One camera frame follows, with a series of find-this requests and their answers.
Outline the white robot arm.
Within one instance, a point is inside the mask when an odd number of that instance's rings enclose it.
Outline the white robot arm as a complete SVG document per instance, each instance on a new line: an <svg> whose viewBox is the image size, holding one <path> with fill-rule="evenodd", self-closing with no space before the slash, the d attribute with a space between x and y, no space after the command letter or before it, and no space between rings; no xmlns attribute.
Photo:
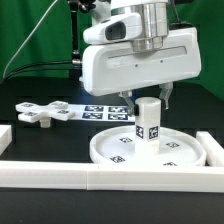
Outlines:
<svg viewBox="0 0 224 224"><path fill-rule="evenodd" d="M168 22L174 0L111 0L111 15L86 29L82 57L85 90L93 96L119 94L128 112L138 112L132 91L158 85L168 100L173 83L201 71L194 26Z"/></svg>

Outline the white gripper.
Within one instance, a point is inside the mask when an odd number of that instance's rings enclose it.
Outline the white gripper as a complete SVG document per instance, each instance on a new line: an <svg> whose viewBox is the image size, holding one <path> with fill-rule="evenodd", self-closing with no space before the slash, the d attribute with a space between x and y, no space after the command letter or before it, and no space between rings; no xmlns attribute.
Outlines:
<svg viewBox="0 0 224 224"><path fill-rule="evenodd" d="M85 90L94 96L119 93L134 115L131 90L159 85L163 108L169 108L174 81L197 77L201 58L195 27L171 30L158 50L134 52L130 42L88 47L82 58Z"/></svg>

